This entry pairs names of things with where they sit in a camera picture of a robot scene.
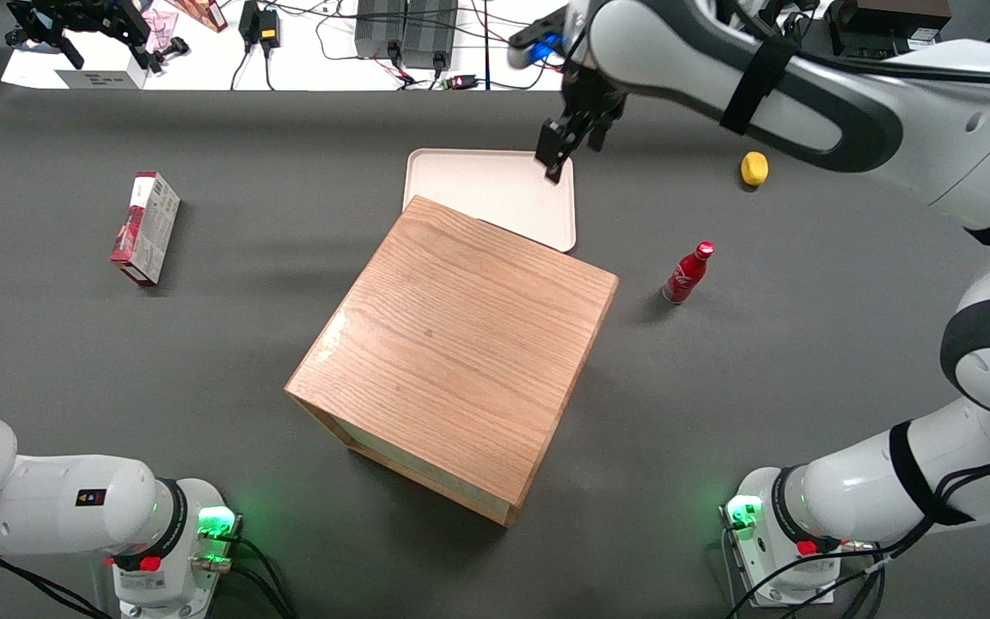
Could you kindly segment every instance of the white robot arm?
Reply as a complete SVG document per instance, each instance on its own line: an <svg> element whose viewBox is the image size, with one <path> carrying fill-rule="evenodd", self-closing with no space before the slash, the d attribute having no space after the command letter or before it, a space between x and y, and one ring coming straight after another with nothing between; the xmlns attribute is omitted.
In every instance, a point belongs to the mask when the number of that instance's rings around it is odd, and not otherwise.
<svg viewBox="0 0 990 619"><path fill-rule="evenodd" d="M229 544L200 533L235 527L208 482L158 479L113 456L17 455L0 420L0 556L100 551L129 616L205 616Z"/></svg>
<svg viewBox="0 0 990 619"><path fill-rule="evenodd" d="M626 95L652 95L900 188L990 247L990 44L953 40L881 63L818 58L753 17L739 15L747 32L731 28L737 5L720 4L573 0L512 36L515 66L549 47L565 55L565 111L543 123L537 149L551 180L584 139L602 148ZM942 410L743 479L724 511L756 604L829 603L820 592L845 540L905 549L932 524L990 522L990 267L947 325L940 364L962 392Z"/></svg>

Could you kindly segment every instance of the white table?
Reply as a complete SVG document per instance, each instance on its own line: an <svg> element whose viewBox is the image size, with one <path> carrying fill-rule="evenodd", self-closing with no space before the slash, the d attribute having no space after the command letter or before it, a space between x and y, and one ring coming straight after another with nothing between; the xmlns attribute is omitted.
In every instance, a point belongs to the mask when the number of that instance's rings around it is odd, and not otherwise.
<svg viewBox="0 0 990 619"><path fill-rule="evenodd" d="M270 76L277 90L396 90L400 81L377 62L370 59L332 60L325 58L320 42L315 36L315 27L326 15L333 13L339 5L342 15L354 15L358 0L332 0L317 3L317 0L279 0L283 4L298 8L313 8L322 15L293 16L279 11L280 39L282 46L272 51ZM506 17L519 22L531 22L538 17L553 12L566 0L491 0L487 3L491 16ZM461 0L461 10L457 11L456 25L467 32L456 31L453 39L453 60L450 70L443 77L460 74L475 74L484 77L484 28L483 0L475 0L480 15L472 11L472 0ZM223 8L228 19L228 27L216 33L197 23L189 15L184 15L164 0L155 0L153 7L160 11L178 12L178 22L174 34L180 36L190 47L184 58L171 58L168 66L158 75L149 75L144 83L145 90L228 90L235 67L243 58L243 40L240 38L239 17L243 9L242 0L232 0ZM510 38L520 30L520 25L488 20L492 32ZM354 55L354 20L328 17L319 27L323 40L323 50L333 58ZM129 52L122 44L97 33L70 33L71 42L78 48L83 58L91 63L107 65L120 62L125 66L131 62ZM62 54L40 54L40 52L13 52L10 64L3 72L3 81L31 88L67 88L55 70L70 70L70 62ZM528 86L534 82L539 68L514 70L506 62L506 43L491 40L492 82L506 85ZM408 73L419 79L432 79L432 70L409 70ZM534 90L559 90L561 75L554 70L546 70ZM413 86L412 89L424 88ZM263 52L254 48L243 70L235 80L236 90L267 90ZM492 86L492 89L503 89Z"/></svg>

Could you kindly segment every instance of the wood grain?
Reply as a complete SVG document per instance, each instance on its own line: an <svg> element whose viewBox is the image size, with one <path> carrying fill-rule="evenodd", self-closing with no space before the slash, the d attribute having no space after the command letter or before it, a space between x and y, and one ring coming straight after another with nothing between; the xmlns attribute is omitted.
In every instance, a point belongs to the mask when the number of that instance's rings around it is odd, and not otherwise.
<svg viewBox="0 0 990 619"><path fill-rule="evenodd" d="M512 518L616 289L613 274L417 197L286 391Z"/></svg>

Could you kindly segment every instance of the red button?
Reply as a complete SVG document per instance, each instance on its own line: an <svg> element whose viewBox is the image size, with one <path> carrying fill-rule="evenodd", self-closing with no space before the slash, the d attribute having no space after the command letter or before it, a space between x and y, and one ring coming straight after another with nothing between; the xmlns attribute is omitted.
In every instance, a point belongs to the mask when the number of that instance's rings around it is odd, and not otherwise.
<svg viewBox="0 0 990 619"><path fill-rule="evenodd" d="M162 559L160 559L160 557L145 556L140 560L140 569L143 572L157 572L161 563Z"/></svg>

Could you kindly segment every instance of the red light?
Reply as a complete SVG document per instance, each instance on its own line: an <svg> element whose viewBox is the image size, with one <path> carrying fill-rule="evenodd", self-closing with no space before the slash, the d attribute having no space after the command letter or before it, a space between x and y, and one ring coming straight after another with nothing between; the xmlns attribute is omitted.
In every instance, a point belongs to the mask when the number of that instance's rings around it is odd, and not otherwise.
<svg viewBox="0 0 990 619"><path fill-rule="evenodd" d="M160 564L162 564L160 557L145 556L140 560L140 569L142 572L157 572Z"/></svg>
<svg viewBox="0 0 990 619"><path fill-rule="evenodd" d="M801 540L797 542L797 552L801 553L801 556L809 556L816 554L816 543L812 540Z"/></svg>

